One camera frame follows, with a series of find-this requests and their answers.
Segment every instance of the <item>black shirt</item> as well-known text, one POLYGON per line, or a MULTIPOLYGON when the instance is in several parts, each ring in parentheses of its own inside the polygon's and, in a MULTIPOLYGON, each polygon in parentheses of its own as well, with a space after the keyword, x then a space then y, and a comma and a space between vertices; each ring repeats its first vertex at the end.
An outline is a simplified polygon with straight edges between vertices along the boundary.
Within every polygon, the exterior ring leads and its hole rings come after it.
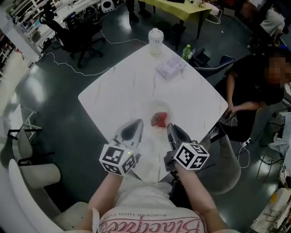
POLYGON ((235 89, 232 101, 239 105, 247 101, 261 102, 267 105, 282 101, 284 89, 269 84, 264 77, 262 57, 248 55, 236 61, 231 69, 235 78, 235 89))

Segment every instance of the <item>power strip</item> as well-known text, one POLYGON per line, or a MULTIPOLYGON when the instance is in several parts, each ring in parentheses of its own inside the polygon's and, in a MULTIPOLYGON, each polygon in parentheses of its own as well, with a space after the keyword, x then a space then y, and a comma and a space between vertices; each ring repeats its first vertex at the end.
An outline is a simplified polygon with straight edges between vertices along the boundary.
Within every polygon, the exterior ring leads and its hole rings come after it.
POLYGON ((250 144, 250 142, 251 142, 251 138, 249 137, 249 139, 248 140, 246 140, 244 143, 242 143, 242 147, 246 147, 248 144, 250 144))

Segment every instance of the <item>plastic bottle cap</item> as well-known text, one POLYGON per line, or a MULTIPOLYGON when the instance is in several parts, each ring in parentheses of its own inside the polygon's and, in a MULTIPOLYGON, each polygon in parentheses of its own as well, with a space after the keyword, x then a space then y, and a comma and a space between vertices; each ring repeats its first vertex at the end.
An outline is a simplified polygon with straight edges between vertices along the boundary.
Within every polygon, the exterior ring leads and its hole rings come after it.
POLYGON ((149 37, 154 38, 154 39, 160 39, 160 38, 164 37, 164 33, 157 28, 153 28, 149 32, 149 37))

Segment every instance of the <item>marble table top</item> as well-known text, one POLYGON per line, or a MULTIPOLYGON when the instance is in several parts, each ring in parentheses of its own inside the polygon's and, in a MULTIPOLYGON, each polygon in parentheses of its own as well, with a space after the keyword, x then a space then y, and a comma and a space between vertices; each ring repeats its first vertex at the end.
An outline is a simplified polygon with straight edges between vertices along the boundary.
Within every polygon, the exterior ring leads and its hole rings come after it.
POLYGON ((79 101, 108 141, 119 126, 143 120, 141 157, 133 171, 145 182, 158 182, 168 174, 164 156, 171 147, 166 129, 151 126, 152 116, 167 111, 167 123, 200 142, 227 109, 227 102, 188 63, 170 81, 163 79, 155 67, 175 52, 163 45, 159 57, 153 57, 149 50, 146 45, 116 64, 83 90, 79 101))

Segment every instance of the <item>person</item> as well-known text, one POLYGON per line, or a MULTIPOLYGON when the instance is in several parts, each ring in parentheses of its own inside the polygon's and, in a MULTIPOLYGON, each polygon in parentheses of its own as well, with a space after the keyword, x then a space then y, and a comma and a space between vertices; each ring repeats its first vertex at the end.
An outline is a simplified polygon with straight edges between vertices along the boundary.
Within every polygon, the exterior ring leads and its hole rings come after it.
POLYGON ((249 49, 253 48, 253 45, 257 43, 259 39, 261 40, 262 47, 273 44, 273 36, 276 38, 278 34, 282 33, 285 27, 285 19, 281 13, 282 9, 278 4, 274 4, 273 7, 267 11, 266 19, 256 28, 256 32, 247 46, 249 49))
POLYGON ((169 200, 171 185, 168 183, 144 183, 128 175, 123 181, 122 176, 108 173, 90 199, 78 230, 236 233, 221 219, 211 195, 197 175, 178 163, 176 169, 193 210, 178 208, 169 200))
MULTIPOLYGON (((146 3, 145 2, 141 2, 138 1, 139 5, 140 5, 140 11, 139 14, 144 17, 144 18, 150 18, 151 17, 151 13, 148 12, 146 10, 146 3)), ((126 0, 126 6, 127 6, 127 10, 129 12, 129 22, 131 23, 132 21, 134 22, 138 22, 138 17, 135 15, 134 13, 134 9, 135 9, 135 0, 126 0)))
POLYGON ((230 140, 249 139, 256 112, 279 103, 284 84, 291 81, 291 52, 270 48, 264 56, 248 55, 236 61, 215 89, 227 101, 225 116, 236 114, 237 126, 223 125, 230 140))

